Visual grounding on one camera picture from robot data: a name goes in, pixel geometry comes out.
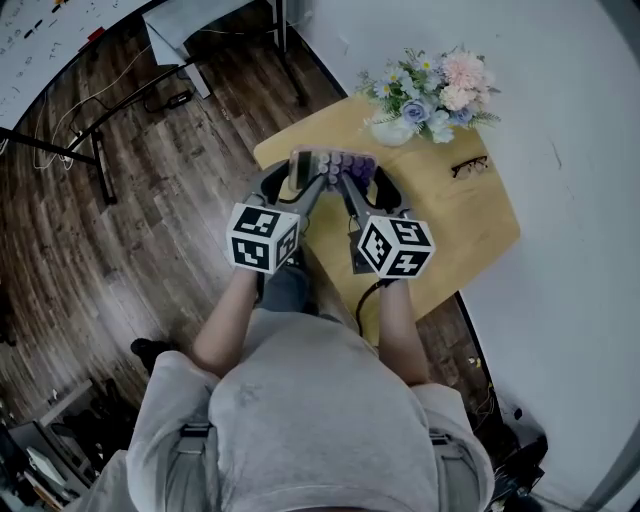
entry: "blue flower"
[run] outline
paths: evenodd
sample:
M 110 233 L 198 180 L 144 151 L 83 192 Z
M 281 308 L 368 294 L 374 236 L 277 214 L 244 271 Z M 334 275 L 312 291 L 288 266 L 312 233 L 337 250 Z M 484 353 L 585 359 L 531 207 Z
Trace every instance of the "blue flower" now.
M 469 123 L 469 121 L 471 121 L 473 112 L 470 108 L 463 107 L 460 110 L 454 110 L 453 112 L 451 112 L 450 117 L 451 124 L 457 126 L 465 126 Z
M 402 105 L 402 117 L 407 123 L 418 124 L 426 121 L 429 114 L 429 109 L 422 101 L 410 100 Z

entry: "yellow tabletop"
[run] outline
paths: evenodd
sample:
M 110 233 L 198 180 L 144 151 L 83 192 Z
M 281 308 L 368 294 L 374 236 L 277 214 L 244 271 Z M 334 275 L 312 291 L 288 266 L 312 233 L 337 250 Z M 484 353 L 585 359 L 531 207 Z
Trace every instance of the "yellow tabletop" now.
M 254 155 L 266 169 L 288 159 L 299 144 L 375 154 L 378 164 L 409 196 L 416 218 L 427 221 L 435 240 L 436 253 L 427 269 L 409 281 L 419 319 L 496 261 L 519 238 L 520 228 L 491 162 L 482 174 L 466 180 L 452 178 L 451 167 L 488 154 L 475 130 L 457 129 L 455 140 L 449 144 L 413 137 L 404 146 L 388 148 L 363 128 L 364 119 L 372 113 L 373 107 L 363 99 L 342 100 L 262 142 Z M 353 274 L 348 224 L 342 197 L 325 193 L 311 215 L 306 241 L 345 305 L 355 314 L 358 300 L 377 277 Z M 378 338 L 377 311 L 374 294 L 361 315 L 365 338 L 373 343 Z

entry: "white flower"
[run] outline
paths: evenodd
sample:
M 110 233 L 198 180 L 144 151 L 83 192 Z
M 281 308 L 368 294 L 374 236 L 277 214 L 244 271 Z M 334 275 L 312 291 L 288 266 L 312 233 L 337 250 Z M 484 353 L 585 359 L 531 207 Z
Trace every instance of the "white flower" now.
M 400 82 L 405 77 L 408 77 L 409 74 L 400 67 L 393 67 L 387 71 L 385 74 L 385 79 L 389 82 Z
M 413 85 L 413 80 L 411 80 L 410 76 L 407 75 L 403 78 L 400 84 L 402 85 L 402 90 L 406 92 L 412 100 L 420 98 L 420 91 Z
M 386 98 L 391 94 L 391 87 L 387 82 L 376 82 L 373 86 L 373 90 L 378 98 Z

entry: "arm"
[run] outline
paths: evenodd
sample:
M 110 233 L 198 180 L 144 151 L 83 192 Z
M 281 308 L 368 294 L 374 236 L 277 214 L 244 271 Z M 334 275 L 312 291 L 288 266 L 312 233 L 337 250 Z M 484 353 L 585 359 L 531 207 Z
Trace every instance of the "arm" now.
M 203 370 L 222 378 L 240 362 L 257 282 L 257 272 L 234 270 L 229 286 L 193 344 L 193 360 Z
M 406 280 L 380 288 L 380 361 L 408 386 L 425 384 L 427 356 L 418 336 Z

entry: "white box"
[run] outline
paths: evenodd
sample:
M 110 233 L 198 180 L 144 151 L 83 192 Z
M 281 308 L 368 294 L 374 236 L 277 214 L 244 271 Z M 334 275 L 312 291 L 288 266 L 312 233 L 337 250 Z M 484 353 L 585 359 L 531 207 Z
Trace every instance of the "white box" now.
M 381 278 L 419 277 L 436 251 L 424 221 L 372 215 L 358 250 Z
M 300 215 L 236 203 L 227 224 L 233 265 L 273 274 L 298 248 Z

